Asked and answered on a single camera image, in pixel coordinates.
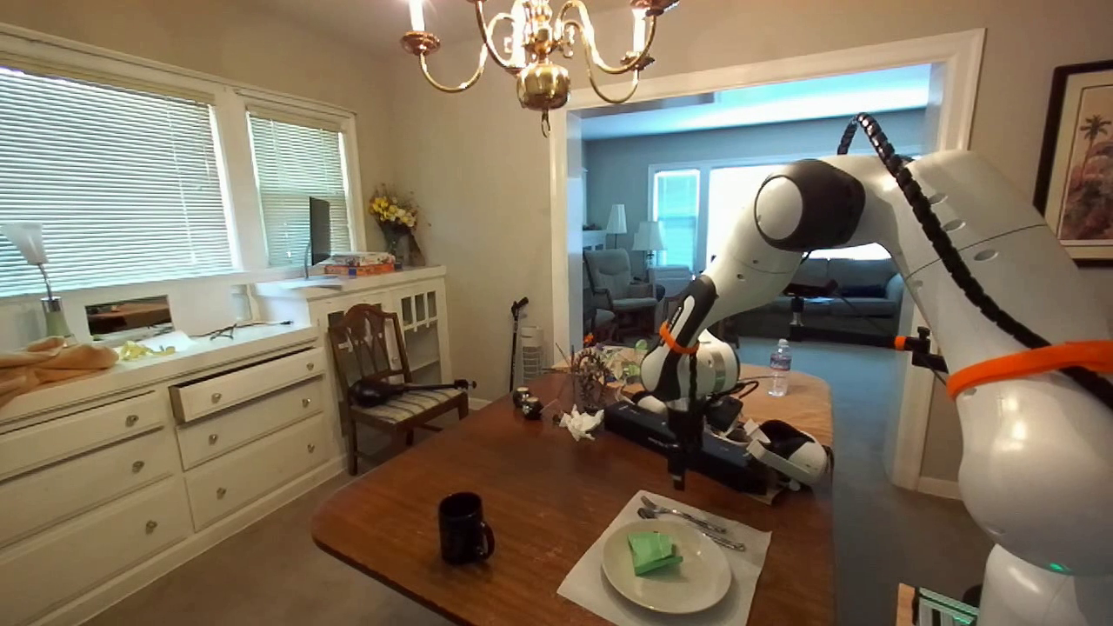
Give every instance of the black mug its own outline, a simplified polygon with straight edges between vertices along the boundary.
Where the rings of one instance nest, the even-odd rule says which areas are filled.
[[[484,499],[459,492],[439,504],[441,561],[478,563],[493,553],[493,531],[484,521]]]

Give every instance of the white door frame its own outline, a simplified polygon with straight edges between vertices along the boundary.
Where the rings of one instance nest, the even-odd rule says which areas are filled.
[[[759,84],[929,63],[932,109],[929,109],[925,149],[967,149],[970,124],[973,124],[973,102],[978,102],[980,48],[985,48],[985,32],[973,28],[973,32],[792,55],[792,58],[774,58],[774,63],[750,63],[750,66],[659,77],[639,84],[638,102],[670,102],[670,97],[696,97],[696,94],[736,92],[736,86],[759,86]],[[580,193],[568,193],[568,182],[580,168],[580,165],[572,165],[572,157],[576,162],[580,155],[576,115],[590,109],[607,109],[607,104],[597,104],[596,94],[580,86],[572,94],[572,104],[552,115],[552,124],[551,124],[552,345],[561,347],[576,347],[580,345],[576,337],[583,337],[580,315],[572,309],[583,281],[576,222],[572,216],[583,216],[583,199]],[[922,486],[929,410],[932,410],[932,376],[925,368],[906,367],[902,421],[895,433],[895,459],[892,459],[892,479],[899,486],[908,486],[908,492]]]

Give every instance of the doorway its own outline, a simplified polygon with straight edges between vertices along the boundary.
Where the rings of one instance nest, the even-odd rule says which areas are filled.
[[[925,155],[932,149],[963,149],[973,121],[978,66],[980,66],[985,32],[932,35],[913,41],[864,46],[847,53],[821,53],[803,58],[775,58],[759,66],[661,77],[639,84],[639,109],[670,104],[684,97],[707,97],[719,92],[743,92],[767,84],[792,84],[818,77],[847,77],[865,69],[895,66],[929,66],[929,115],[925,115]],[[580,228],[587,216],[587,177],[583,177],[583,115],[607,109],[590,92],[575,92],[572,109],[552,120],[551,149],[552,149],[552,341],[580,347],[580,293],[583,293],[583,261],[580,261]],[[920,326],[922,318],[908,308],[906,326]],[[892,479],[899,486],[920,492],[925,433],[932,421],[932,376],[906,367],[906,396],[902,421],[895,426],[892,447]]]

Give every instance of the picture frame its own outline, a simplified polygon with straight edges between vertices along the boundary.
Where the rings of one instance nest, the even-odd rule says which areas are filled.
[[[1053,69],[1033,201],[1077,266],[1113,266],[1113,58]]]

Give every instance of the green sponge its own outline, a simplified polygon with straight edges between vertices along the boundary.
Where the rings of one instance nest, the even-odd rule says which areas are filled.
[[[661,531],[638,531],[638,536],[626,541],[626,548],[631,548],[638,577],[666,573],[666,571],[674,571],[683,563],[683,553]]]

